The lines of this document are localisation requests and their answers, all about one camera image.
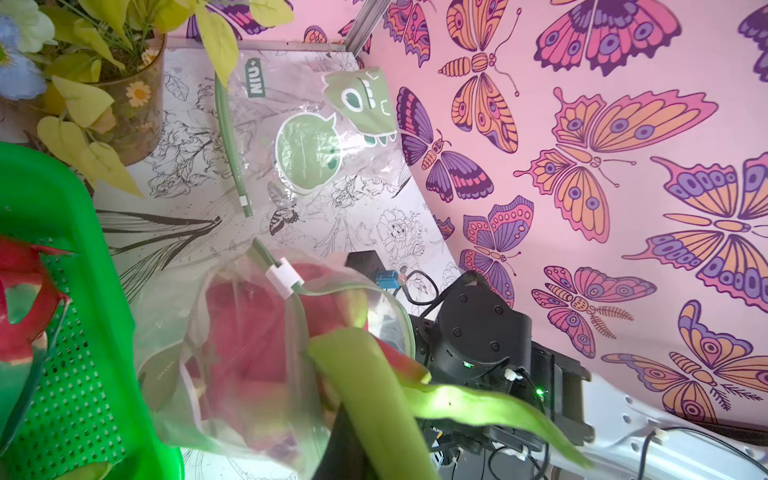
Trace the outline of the clear zip-top bag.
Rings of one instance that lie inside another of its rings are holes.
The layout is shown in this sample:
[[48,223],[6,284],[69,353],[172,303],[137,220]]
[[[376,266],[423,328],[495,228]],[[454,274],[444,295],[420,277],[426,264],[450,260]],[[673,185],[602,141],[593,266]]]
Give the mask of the clear zip-top bag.
[[214,108],[246,218],[276,236],[398,192],[406,165],[384,73],[345,56],[241,53]]

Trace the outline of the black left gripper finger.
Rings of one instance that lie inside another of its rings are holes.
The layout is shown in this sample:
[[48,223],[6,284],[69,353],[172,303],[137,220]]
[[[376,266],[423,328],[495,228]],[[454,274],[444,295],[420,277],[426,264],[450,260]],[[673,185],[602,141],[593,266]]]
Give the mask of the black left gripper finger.
[[314,480],[378,480],[374,461],[368,452],[361,418],[339,405],[325,452],[312,478]]

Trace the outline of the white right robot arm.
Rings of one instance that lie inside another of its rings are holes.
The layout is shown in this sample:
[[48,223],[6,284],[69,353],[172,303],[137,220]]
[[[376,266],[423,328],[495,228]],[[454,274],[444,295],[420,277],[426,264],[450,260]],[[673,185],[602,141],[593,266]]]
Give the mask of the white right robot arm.
[[550,419],[591,461],[580,467],[554,444],[499,421],[424,420],[428,441],[457,457],[480,453],[484,470],[518,453],[536,479],[569,470],[585,479],[763,479],[767,452],[738,443],[633,399],[578,361],[537,344],[530,319],[503,304],[478,273],[461,274],[408,316],[404,337],[434,380],[520,400]]

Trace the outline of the red dragon fruit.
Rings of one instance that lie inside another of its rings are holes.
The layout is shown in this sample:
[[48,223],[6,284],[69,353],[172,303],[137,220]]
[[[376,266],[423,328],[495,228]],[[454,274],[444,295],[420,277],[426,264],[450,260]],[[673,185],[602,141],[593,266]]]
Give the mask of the red dragon fruit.
[[68,252],[3,236],[1,238],[1,360],[22,362],[32,357],[32,343],[48,327],[69,296],[54,284],[43,256]]

